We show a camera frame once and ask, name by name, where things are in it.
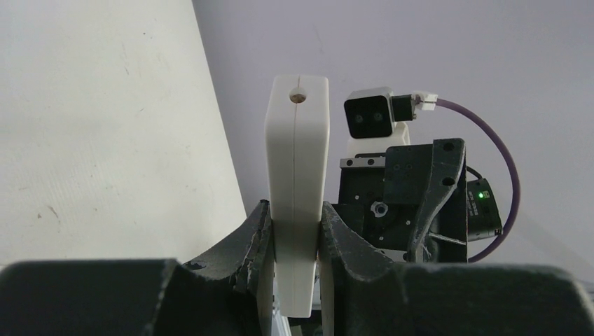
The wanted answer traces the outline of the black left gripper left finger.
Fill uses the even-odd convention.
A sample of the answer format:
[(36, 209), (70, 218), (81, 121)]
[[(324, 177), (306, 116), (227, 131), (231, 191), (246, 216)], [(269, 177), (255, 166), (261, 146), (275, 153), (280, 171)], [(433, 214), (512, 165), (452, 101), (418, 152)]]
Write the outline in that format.
[(265, 200), (188, 262), (17, 262), (1, 271), (1, 334), (269, 335), (272, 264)]

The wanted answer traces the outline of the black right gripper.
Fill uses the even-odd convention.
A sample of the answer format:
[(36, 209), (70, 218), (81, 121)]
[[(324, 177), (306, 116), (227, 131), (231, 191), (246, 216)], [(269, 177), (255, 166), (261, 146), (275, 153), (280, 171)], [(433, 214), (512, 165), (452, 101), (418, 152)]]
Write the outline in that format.
[(392, 146), (340, 161), (334, 205), (345, 224), (397, 262), (466, 263), (466, 145)]

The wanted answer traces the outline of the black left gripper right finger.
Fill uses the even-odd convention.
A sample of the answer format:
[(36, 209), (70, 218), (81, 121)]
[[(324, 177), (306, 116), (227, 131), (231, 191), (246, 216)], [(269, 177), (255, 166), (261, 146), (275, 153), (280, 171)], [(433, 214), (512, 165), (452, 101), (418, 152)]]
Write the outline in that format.
[(593, 301), (540, 265), (399, 263), (322, 210), (325, 335), (592, 335)]

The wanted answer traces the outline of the white remote control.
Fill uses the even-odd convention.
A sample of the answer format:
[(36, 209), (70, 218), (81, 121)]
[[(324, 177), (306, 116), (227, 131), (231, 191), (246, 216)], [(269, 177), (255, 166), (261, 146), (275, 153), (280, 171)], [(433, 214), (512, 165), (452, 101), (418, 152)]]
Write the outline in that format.
[(328, 78), (277, 76), (265, 149), (279, 310), (291, 318), (311, 315), (329, 135)]

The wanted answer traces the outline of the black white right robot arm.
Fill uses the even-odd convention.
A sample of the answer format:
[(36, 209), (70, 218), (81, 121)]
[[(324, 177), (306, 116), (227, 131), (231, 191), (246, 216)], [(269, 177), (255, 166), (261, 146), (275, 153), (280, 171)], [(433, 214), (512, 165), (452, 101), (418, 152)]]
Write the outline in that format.
[(397, 261), (465, 263), (469, 242), (502, 233), (492, 188), (467, 167), (461, 139), (358, 154), (340, 168), (335, 210)]

